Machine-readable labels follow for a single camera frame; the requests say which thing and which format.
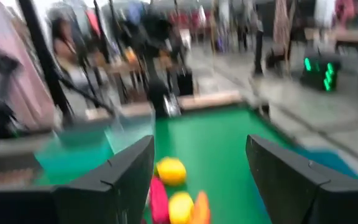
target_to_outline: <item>table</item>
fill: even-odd
[[[358,30],[333,29],[324,30],[326,38],[335,42],[335,49],[339,46],[355,47],[358,49]],[[305,36],[307,40],[313,40],[319,36],[319,29],[305,28]]]
[[[167,188],[168,196],[186,190],[195,199],[200,190],[209,197],[213,223],[270,223],[255,193],[252,174],[245,154],[246,137],[258,134],[282,146],[293,143],[258,110],[247,104],[237,105],[236,99],[224,105],[224,96],[213,103],[195,99],[193,107],[178,118],[160,119],[155,124],[155,161],[165,156],[177,157],[187,170],[186,185]],[[196,107],[195,104],[209,101]],[[152,223],[150,213],[145,214]]]
[[[121,104],[128,103],[125,84],[122,80],[122,76],[124,74],[128,74],[131,76],[131,82],[134,90],[139,91],[140,83],[142,83],[143,90],[147,89],[148,75],[145,71],[147,69],[145,65],[139,63],[139,61],[135,61],[132,63],[121,62],[106,64],[104,60],[100,59],[100,57],[101,56],[97,58],[98,67],[103,68],[108,74],[108,78],[110,79],[110,81],[116,84],[116,91],[119,95]],[[159,73],[167,73],[167,82],[168,85],[170,85],[171,77],[169,77],[169,73],[167,71],[174,66],[170,58],[162,55],[161,57],[154,59],[154,64],[157,64],[157,66],[155,66],[156,71],[158,71]]]

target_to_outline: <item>yellow ball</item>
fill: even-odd
[[[185,183],[186,169],[179,159],[163,158],[157,163],[157,172],[164,184],[178,186]]]
[[[194,203],[187,192],[177,192],[169,200],[171,224],[187,224],[193,214]]]

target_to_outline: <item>pole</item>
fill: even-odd
[[[18,3],[27,23],[27,27],[29,28],[31,40],[34,45],[34,49],[37,52],[40,65],[45,76],[45,82],[48,86],[52,100],[55,105],[60,108],[63,115],[69,117],[71,116],[71,113],[68,100],[62,87],[60,86],[57,67],[47,47],[44,36],[42,35],[43,31],[41,29],[35,7],[30,0],[18,0]]]
[[[236,21],[236,18],[234,17],[234,5],[233,5],[233,0],[229,0],[229,13],[230,13],[230,20],[229,20],[229,31],[231,33],[231,31],[235,28],[234,23]]]
[[[179,9],[178,9],[178,0],[173,0],[173,3],[175,5],[175,14],[179,16]]]
[[[215,58],[215,54],[216,54],[216,46],[215,46],[215,28],[216,28],[216,21],[215,21],[215,10],[216,10],[216,4],[217,4],[218,0],[213,0],[212,2],[212,13],[211,13],[211,42],[212,42],[212,54],[213,57]]]
[[[256,48],[255,48],[255,61],[254,61],[254,76],[261,76],[263,75],[262,70],[262,47],[263,47],[263,38],[264,38],[264,27],[262,23],[262,18],[258,11],[257,13],[257,32],[256,32]]]
[[[99,10],[99,6],[98,6],[98,2],[96,0],[94,0],[93,4],[94,4],[94,12],[96,14],[96,18],[98,20],[98,26],[99,26],[99,30],[100,30],[100,46],[99,46],[99,49],[100,49],[100,52],[103,54],[103,57],[106,60],[106,63],[109,64],[110,63],[109,50],[107,48],[107,40],[106,40],[106,36],[104,34],[102,22],[101,22],[100,10]]]
[[[119,40],[119,37],[117,34],[117,32],[120,30],[120,28],[119,28],[119,25],[117,22],[116,12],[114,11],[114,6],[112,4],[112,0],[109,0],[109,6],[110,6],[110,11],[111,11],[112,24],[114,26],[114,29],[113,29],[114,30],[114,33],[113,33],[114,39],[117,43],[117,47],[118,47],[119,53],[121,54],[121,57],[126,59],[125,53],[121,47],[120,40]]]
[[[291,9],[290,9],[290,17],[289,17],[289,23],[288,23],[288,44],[285,46],[285,65],[287,68],[287,74],[290,76],[291,74],[291,65],[290,65],[290,57],[291,57],[291,33],[292,33],[292,23],[293,23],[293,18],[295,15],[295,11],[298,5],[298,0],[292,0],[292,5],[291,5]]]

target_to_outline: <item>person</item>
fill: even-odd
[[[241,51],[241,44],[244,46],[244,50],[247,51],[247,34],[248,34],[248,26],[241,19],[237,22],[237,41],[239,43],[239,51]]]
[[[61,66],[65,63],[76,64],[76,52],[71,36],[71,25],[64,18],[59,17],[52,21],[53,51]]]
[[[334,23],[336,26],[354,26],[358,23],[358,2],[355,0],[336,0]]]
[[[52,21],[52,41],[56,60],[63,72],[69,76],[74,85],[80,88],[88,86],[85,66],[78,60],[71,24],[68,20],[59,17]]]

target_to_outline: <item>pink jacket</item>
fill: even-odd
[[[355,16],[358,15],[358,2],[355,0],[336,0],[336,17],[338,17],[338,14],[341,13],[341,7],[343,7],[343,11],[338,23],[342,26],[345,26],[347,21],[355,18]]]
[[[6,8],[1,3],[0,50],[22,64],[10,87],[9,105],[17,120],[29,129],[53,126],[54,103],[27,54],[25,45],[14,30]]]

